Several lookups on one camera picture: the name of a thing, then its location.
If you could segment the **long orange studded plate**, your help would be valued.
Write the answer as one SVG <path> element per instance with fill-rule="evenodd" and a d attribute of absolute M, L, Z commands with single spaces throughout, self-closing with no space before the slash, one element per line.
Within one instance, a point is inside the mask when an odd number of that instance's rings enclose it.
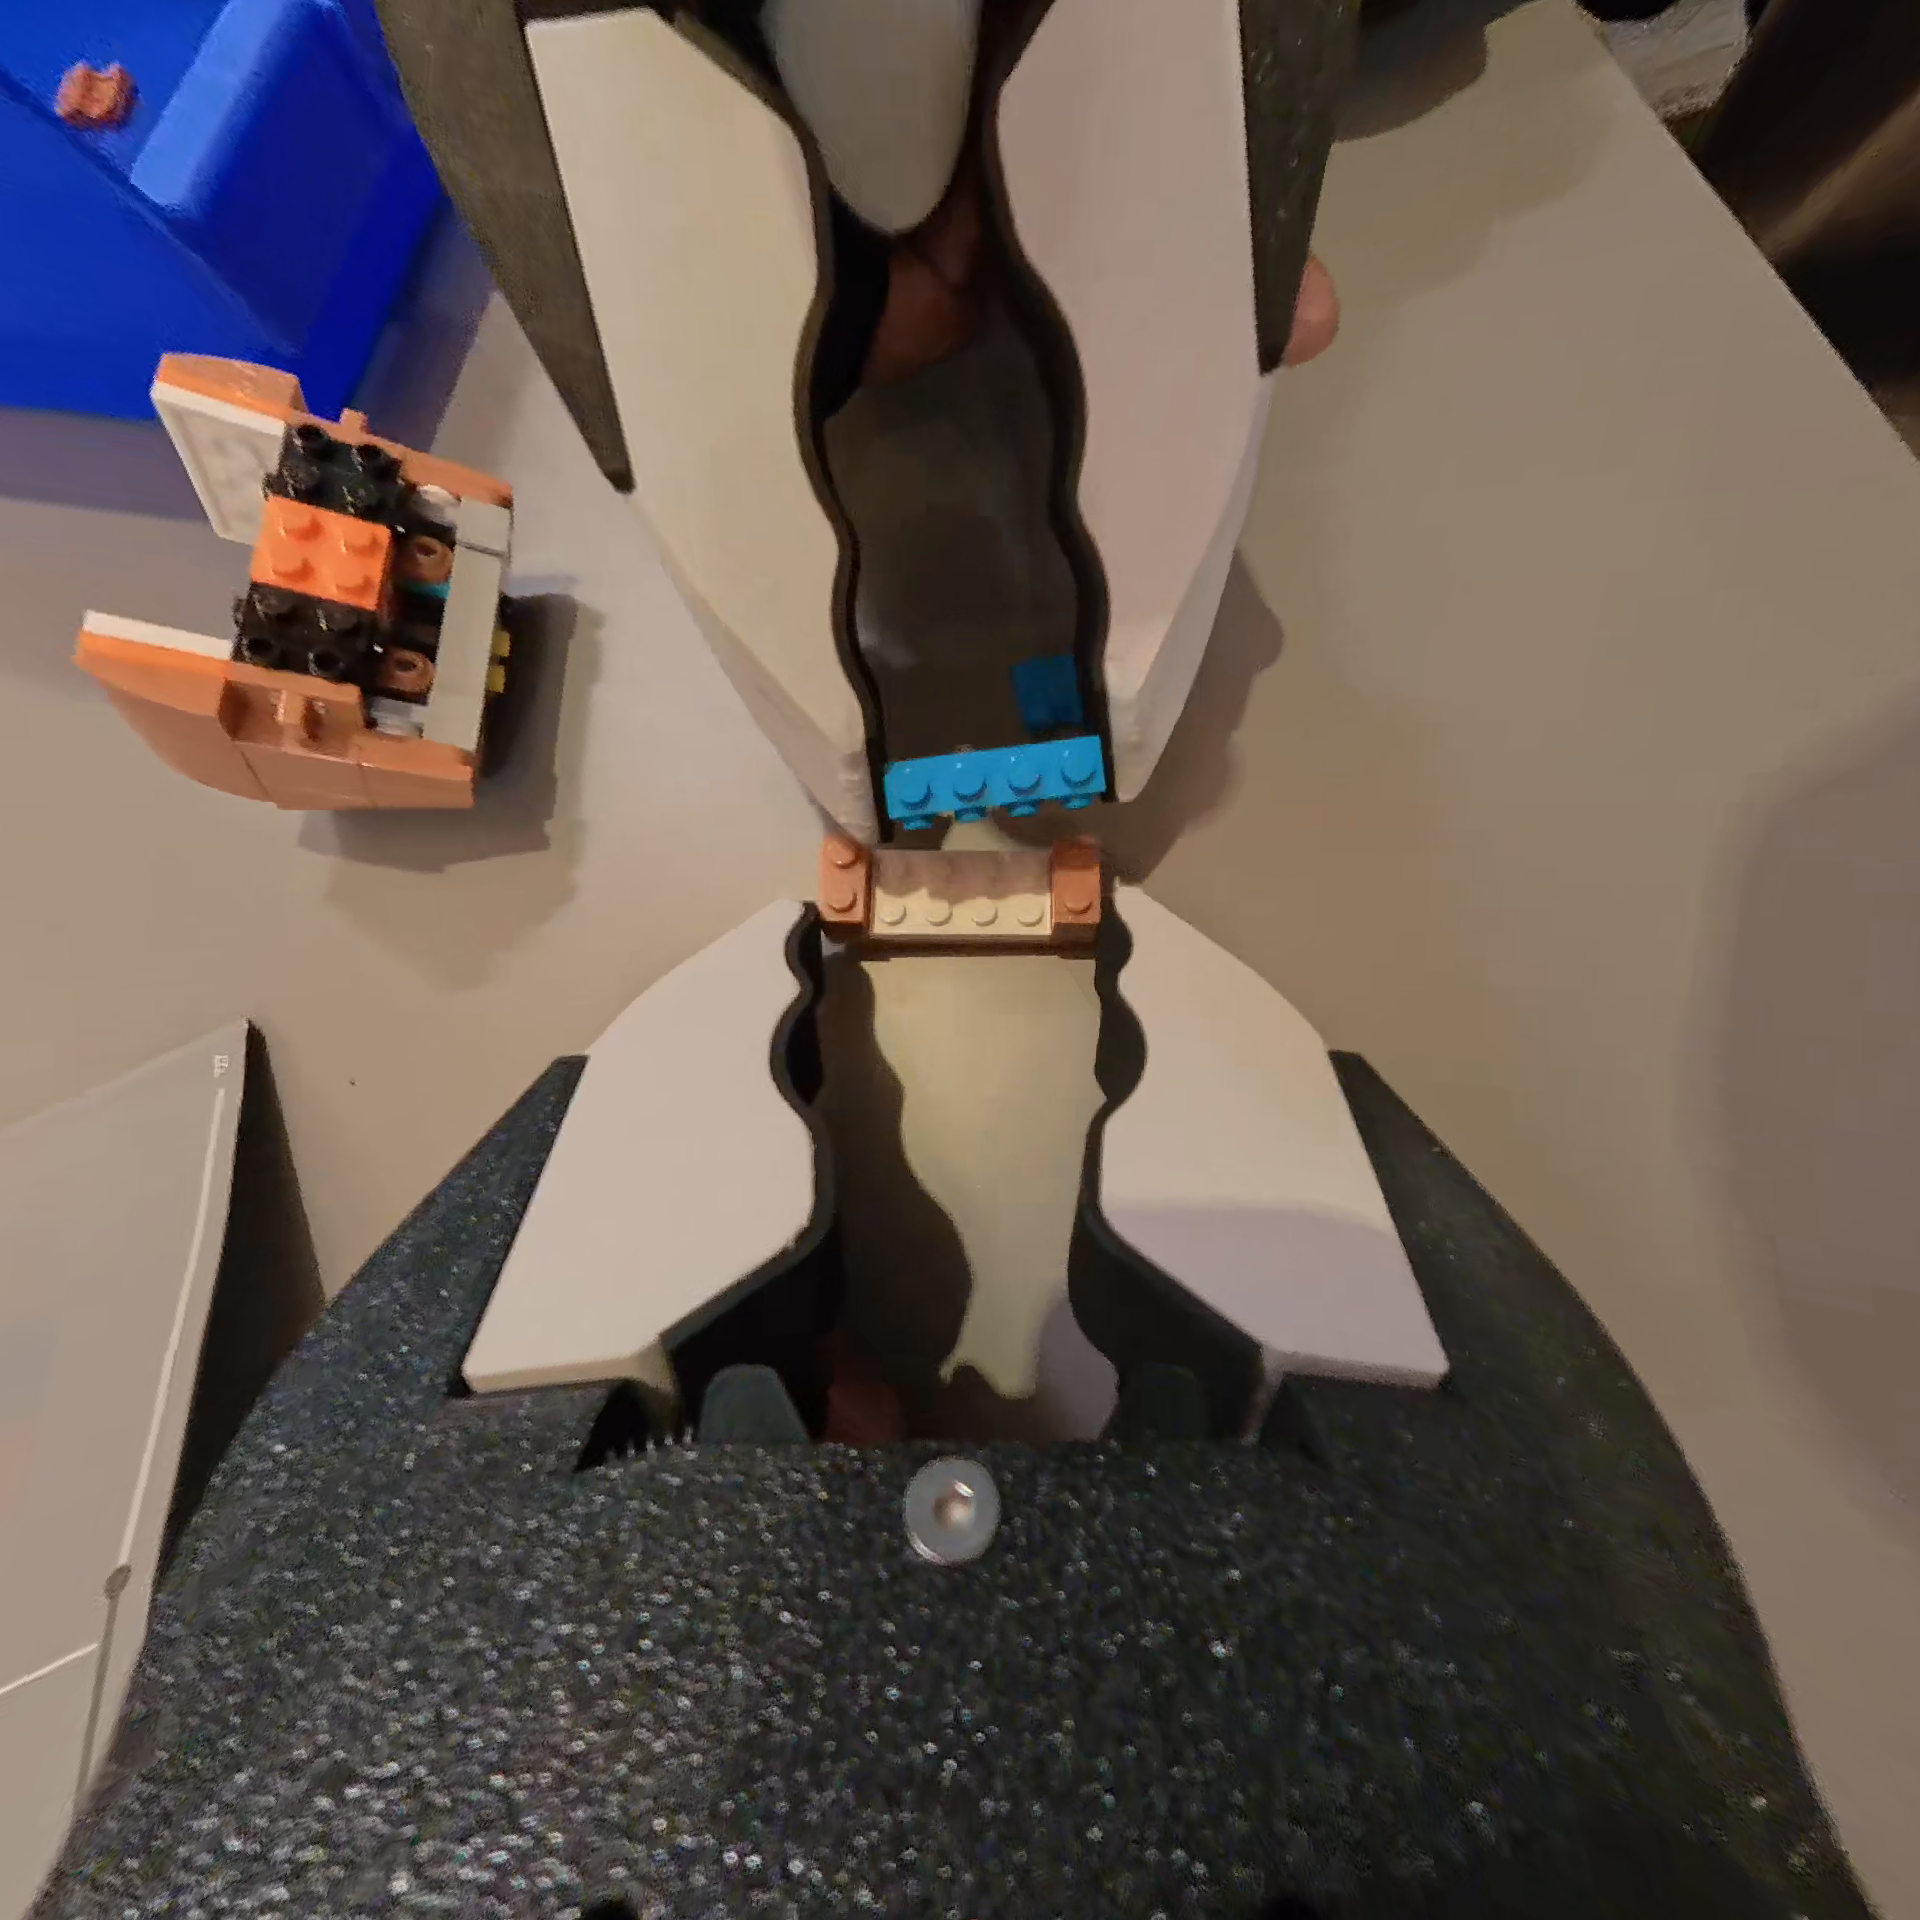
<path fill-rule="evenodd" d="M 864 848 L 823 840 L 818 912 L 837 939 L 879 945 L 1075 948 L 1092 943 L 1105 881 L 1096 840 L 1052 848 Z"/>

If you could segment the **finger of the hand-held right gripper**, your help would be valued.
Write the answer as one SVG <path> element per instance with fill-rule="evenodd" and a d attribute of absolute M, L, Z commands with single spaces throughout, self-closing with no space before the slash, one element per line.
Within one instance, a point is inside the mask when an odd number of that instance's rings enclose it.
<path fill-rule="evenodd" d="M 825 310 L 807 140 L 720 39 L 651 6 L 524 33 L 636 509 L 759 728 L 873 840 L 853 556 L 807 422 Z"/>
<path fill-rule="evenodd" d="M 1115 790 L 1209 646 L 1272 399 L 1234 1 L 1058 1 L 999 95 L 1016 236 L 1085 389 L 1077 505 L 1108 588 Z"/>

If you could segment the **blue plastic bin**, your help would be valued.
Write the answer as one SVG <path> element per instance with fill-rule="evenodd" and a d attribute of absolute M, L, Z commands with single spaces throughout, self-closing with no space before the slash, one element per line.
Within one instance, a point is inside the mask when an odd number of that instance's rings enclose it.
<path fill-rule="evenodd" d="M 119 62 L 122 127 L 57 119 Z M 370 5 L 3 5 L 3 403 L 143 417 L 165 352 L 333 413 L 447 211 Z"/>

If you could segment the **grey instruction booklet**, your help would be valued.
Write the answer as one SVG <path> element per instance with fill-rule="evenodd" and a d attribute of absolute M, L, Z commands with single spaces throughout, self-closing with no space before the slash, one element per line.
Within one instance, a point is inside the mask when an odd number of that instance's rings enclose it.
<path fill-rule="evenodd" d="M 179 1532 L 321 1307 L 249 1021 L 4 1131 L 7 1885 L 60 1848 Z"/>

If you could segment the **brown toy brick model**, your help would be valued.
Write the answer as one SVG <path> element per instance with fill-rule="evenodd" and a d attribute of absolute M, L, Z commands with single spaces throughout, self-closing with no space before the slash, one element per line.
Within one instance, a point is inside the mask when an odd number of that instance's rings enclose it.
<path fill-rule="evenodd" d="M 87 612 L 75 660 L 180 774 L 280 808 L 468 808 L 506 688 L 507 481 L 323 420 L 293 373 L 167 352 L 151 399 L 249 548 L 231 635 Z"/>

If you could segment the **white studded plate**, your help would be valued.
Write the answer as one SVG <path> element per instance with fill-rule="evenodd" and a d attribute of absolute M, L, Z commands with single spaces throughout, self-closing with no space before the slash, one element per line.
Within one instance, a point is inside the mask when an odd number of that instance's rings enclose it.
<path fill-rule="evenodd" d="M 879 943 L 1049 943 L 1049 854 L 879 848 L 869 935 Z"/>

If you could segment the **grey desk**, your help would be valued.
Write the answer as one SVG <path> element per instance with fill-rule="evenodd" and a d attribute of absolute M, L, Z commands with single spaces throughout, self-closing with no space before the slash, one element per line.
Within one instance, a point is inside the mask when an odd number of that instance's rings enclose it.
<path fill-rule="evenodd" d="M 1915 1915 L 1915 460 L 1568 5 L 1376 30 L 1320 212 L 1344 329 L 1114 848 L 1615 1333 Z M 459 227 L 386 355 L 560 635 L 476 813 L 348 836 L 72 663 L 224 624 L 163 427 L 4 413 L 4 1123 L 256 1021 L 328 1289 L 820 839 Z"/>

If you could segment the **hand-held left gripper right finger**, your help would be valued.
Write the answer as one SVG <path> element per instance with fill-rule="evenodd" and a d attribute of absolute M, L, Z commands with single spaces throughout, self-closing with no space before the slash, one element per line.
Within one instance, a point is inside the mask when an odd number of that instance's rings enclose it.
<path fill-rule="evenodd" d="M 1449 1358 L 1315 1027 L 1156 900 L 1108 903 L 1096 990 L 1071 1303 L 1121 1381 L 1439 1385 Z"/>

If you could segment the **long blue brick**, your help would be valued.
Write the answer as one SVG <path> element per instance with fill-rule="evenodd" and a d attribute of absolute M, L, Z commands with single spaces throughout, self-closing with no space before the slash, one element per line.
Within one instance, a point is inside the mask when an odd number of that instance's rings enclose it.
<path fill-rule="evenodd" d="M 994 811 L 1023 817 L 1043 804 L 1085 808 L 1107 796 L 1108 772 L 1097 736 L 1058 736 L 896 758 L 881 790 L 890 822 L 927 830 L 946 817 L 979 822 Z"/>

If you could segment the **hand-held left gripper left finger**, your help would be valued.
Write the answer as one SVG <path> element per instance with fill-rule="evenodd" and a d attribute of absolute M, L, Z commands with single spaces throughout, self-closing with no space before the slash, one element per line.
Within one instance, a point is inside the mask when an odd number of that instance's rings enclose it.
<path fill-rule="evenodd" d="M 756 1363 L 818 1397 L 837 1300 L 820 987 L 813 908 L 775 900 L 591 1047 L 464 1358 L 471 1391 L 631 1377 L 696 1400 Z"/>

